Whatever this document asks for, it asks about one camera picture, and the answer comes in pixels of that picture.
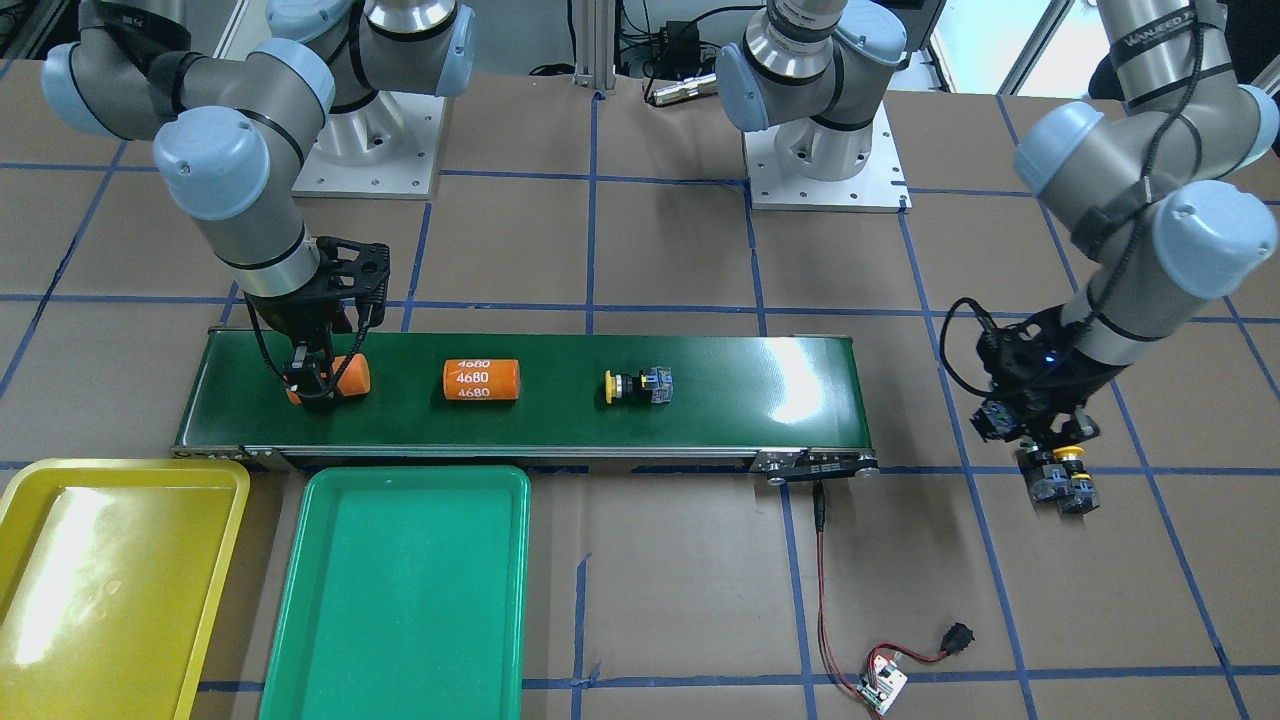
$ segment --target metal base plate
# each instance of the metal base plate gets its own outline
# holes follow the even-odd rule
[[[379,197],[429,200],[435,183],[436,156],[444,127],[444,99],[392,92],[404,115],[404,147],[385,163],[334,165],[316,152],[293,183],[297,197]]]
[[[748,177],[751,179],[751,206],[758,210],[836,210],[847,213],[896,213],[911,206],[902,163],[888,127],[884,105],[873,120],[876,141],[867,167],[838,182],[815,181],[786,172],[773,149],[778,127],[744,133]]]

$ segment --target orange cylinder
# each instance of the orange cylinder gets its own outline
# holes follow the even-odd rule
[[[520,360],[445,360],[445,400],[516,400]]]

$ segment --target yellow tray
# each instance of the yellow tray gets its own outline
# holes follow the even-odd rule
[[[248,474],[46,460],[0,498],[0,717],[186,720]]]

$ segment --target plastic tray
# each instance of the plastic tray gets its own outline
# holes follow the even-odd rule
[[[515,468],[317,474],[261,720],[520,717],[527,538]]]
[[[228,461],[18,473],[0,500],[0,717],[189,717],[247,496]]]

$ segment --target green conveyor belt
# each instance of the green conveyor belt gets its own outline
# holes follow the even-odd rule
[[[288,354],[271,333],[276,359]],[[870,448],[846,338],[372,333],[372,392],[330,411],[291,405],[250,331],[214,329],[175,451],[278,448],[387,456],[730,456]],[[517,401],[447,401],[447,359],[515,357]],[[672,369],[668,405],[605,405],[604,370]]]

